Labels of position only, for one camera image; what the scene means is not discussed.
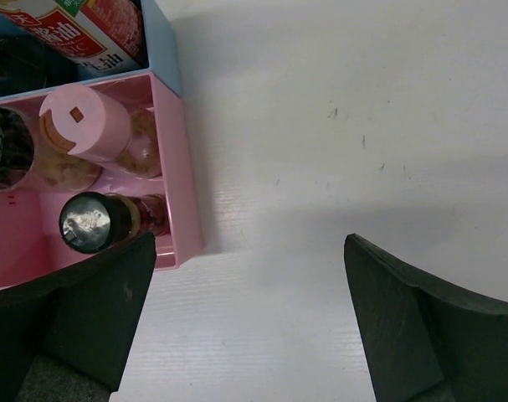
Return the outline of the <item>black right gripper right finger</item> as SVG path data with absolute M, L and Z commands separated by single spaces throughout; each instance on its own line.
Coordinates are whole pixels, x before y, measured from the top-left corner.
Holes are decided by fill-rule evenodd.
M 508 302 L 346 237 L 351 300 L 378 401 L 508 401 Z

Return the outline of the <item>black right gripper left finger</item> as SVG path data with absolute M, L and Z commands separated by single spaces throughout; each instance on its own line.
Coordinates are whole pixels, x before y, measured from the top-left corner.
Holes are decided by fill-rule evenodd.
M 157 259 L 142 234 L 0 291 L 0 401 L 107 401 L 121 383 Z

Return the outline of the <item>black-cap pepper spice jar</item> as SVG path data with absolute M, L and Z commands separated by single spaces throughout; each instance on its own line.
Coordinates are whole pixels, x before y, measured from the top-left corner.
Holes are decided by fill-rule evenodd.
M 158 237 L 170 230 L 166 200 L 156 194 L 79 193 L 65 203 L 58 225 L 64 243 L 85 255 L 144 233 Z

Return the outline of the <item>black grinder spice bottle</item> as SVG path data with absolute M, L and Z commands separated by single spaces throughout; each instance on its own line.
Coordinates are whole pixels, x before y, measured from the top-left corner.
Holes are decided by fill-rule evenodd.
M 0 192 L 81 192 L 101 174 L 94 163 L 54 150 L 26 116 L 0 107 Z

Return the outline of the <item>pink-cap spice jar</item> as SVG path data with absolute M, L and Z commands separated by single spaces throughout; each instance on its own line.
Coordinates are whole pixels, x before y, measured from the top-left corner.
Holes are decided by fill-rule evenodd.
M 79 84 L 60 86 L 43 100 L 39 126 L 56 151 L 136 178 L 162 175 L 157 125 L 147 108 Z

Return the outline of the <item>tall clear dark-liquid bottle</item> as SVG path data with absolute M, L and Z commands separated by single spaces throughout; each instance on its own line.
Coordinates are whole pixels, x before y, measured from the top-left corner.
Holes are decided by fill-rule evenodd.
M 69 84 L 79 78 L 76 63 L 22 34 L 0 36 L 0 74 L 17 92 Z

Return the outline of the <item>soy sauce bottle red label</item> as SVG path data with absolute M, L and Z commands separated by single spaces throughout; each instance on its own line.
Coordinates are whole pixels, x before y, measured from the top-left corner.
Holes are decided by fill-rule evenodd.
M 0 14 L 91 75 L 146 65 L 142 15 L 131 1 L 0 1 Z

